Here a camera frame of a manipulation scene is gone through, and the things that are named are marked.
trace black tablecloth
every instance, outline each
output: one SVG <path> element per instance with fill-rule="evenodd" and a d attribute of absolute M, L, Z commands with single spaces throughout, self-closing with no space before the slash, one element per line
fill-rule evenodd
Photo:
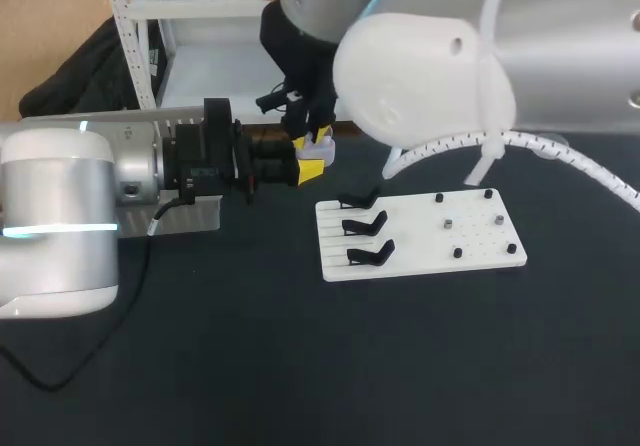
<path fill-rule="evenodd" d="M 568 139 L 640 186 L 640 140 Z M 35 391 L 0 363 L 0 444 L 640 444 L 640 215 L 509 150 L 484 185 L 526 268 L 325 283 L 314 204 L 368 192 L 386 154 L 341 140 L 313 184 L 225 198 L 221 231 L 154 239 L 139 304 L 67 389 Z M 478 154 L 423 161 L 384 194 L 461 189 Z M 0 343 L 63 376 L 129 300 L 142 245 L 120 244 L 114 306 L 3 322 Z"/>

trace white board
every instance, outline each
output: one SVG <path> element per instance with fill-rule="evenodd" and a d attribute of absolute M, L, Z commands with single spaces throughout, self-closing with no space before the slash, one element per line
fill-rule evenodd
<path fill-rule="evenodd" d="M 340 209 L 338 201 L 316 204 L 322 274 L 326 281 L 391 278 L 419 274 L 452 273 L 524 266 L 527 254 L 502 202 L 500 193 L 485 198 L 485 191 L 456 191 L 378 198 L 369 210 Z M 342 220 L 372 223 L 386 211 L 388 220 L 375 237 L 345 236 Z M 502 216 L 504 223 L 496 224 Z M 453 222 L 446 229 L 445 221 Z M 380 267 L 349 264 L 350 248 L 378 252 L 392 239 L 395 251 Z M 513 254 L 507 252 L 516 246 Z M 462 249 L 460 258 L 454 251 Z"/>

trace black peg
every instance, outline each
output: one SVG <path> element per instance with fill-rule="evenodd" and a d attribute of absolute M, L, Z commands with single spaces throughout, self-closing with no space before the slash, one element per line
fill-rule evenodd
<path fill-rule="evenodd" d="M 377 253 L 371 251 L 364 251 L 362 249 L 347 249 L 347 259 L 349 259 L 349 266 L 356 265 L 371 265 L 382 266 L 391 257 L 396 250 L 396 244 L 393 239 L 390 239 Z"/>
<path fill-rule="evenodd" d="M 378 197 L 380 196 L 380 188 L 376 187 L 371 190 L 367 196 L 354 196 L 353 194 L 343 193 L 338 195 L 340 209 L 371 209 Z"/>
<path fill-rule="evenodd" d="M 387 212 L 380 211 L 371 224 L 354 221 L 353 219 L 344 219 L 342 221 L 342 229 L 345 236 L 377 236 L 387 219 L 389 219 Z"/>

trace yellow object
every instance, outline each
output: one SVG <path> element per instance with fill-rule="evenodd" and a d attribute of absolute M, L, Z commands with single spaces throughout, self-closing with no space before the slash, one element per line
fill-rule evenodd
<path fill-rule="evenodd" d="M 292 140 L 291 142 L 293 143 L 293 147 L 296 148 L 296 150 L 298 150 L 298 149 L 304 149 L 304 140 L 305 140 L 305 137 L 301 136 L 299 138 Z"/>
<path fill-rule="evenodd" d="M 329 131 L 329 128 L 331 127 L 331 125 L 325 126 L 324 128 L 320 128 L 318 130 L 318 137 L 316 139 L 316 143 L 318 141 L 320 141 L 322 138 L 324 138 L 324 135 L 327 134 L 327 131 Z"/>
<path fill-rule="evenodd" d="M 322 176 L 324 173 L 323 159 L 299 159 L 298 167 L 300 174 L 298 175 L 298 186 L 310 179 Z"/>

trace wooden floor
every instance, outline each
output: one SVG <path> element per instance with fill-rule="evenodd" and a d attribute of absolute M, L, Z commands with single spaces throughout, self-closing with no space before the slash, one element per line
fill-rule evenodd
<path fill-rule="evenodd" d="M 102 22 L 108 0 L 0 0 L 0 121 L 53 74 Z"/>

